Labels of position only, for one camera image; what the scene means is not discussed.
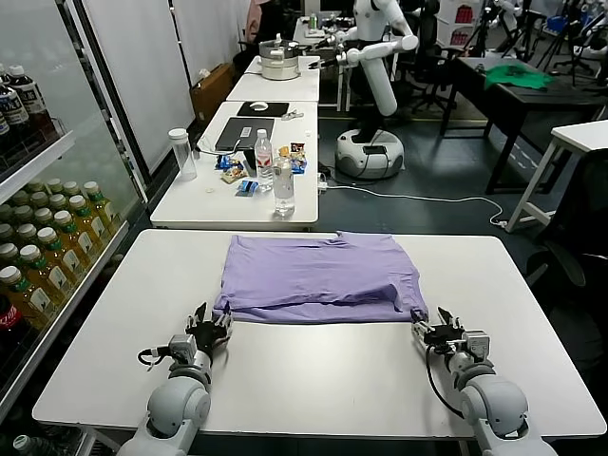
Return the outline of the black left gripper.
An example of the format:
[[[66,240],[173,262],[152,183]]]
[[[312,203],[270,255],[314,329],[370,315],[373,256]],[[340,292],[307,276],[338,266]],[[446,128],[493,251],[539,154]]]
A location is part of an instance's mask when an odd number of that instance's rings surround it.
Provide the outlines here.
[[[225,344],[232,335],[233,315],[231,311],[215,313],[212,321],[204,321],[207,303],[202,302],[186,320],[187,333],[193,335],[199,351],[212,354]]]

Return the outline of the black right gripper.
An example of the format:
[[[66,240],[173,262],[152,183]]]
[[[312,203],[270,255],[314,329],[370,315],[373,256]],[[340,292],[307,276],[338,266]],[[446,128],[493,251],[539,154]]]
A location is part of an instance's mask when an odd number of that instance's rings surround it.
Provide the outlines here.
[[[428,330],[426,321],[417,321],[411,324],[412,336],[420,345],[427,345],[435,352],[451,352],[451,344],[462,339],[464,330],[460,319],[451,312],[441,307],[437,311],[442,323],[448,326],[434,326]]]

